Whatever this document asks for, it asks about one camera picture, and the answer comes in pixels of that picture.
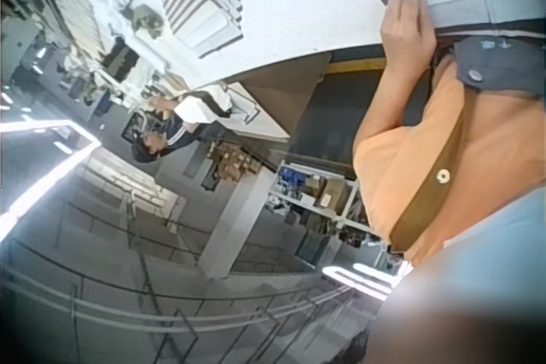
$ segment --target store clerk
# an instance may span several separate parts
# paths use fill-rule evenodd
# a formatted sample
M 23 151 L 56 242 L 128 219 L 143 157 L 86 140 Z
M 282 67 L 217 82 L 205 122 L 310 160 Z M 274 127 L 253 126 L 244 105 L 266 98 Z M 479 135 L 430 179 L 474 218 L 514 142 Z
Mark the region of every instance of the store clerk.
M 135 138 L 133 158 L 140 163 L 153 162 L 195 141 L 218 118 L 228 118 L 231 99 L 219 85 L 190 91 L 177 99 L 153 97 L 150 106 L 163 113 L 160 132 L 146 131 Z

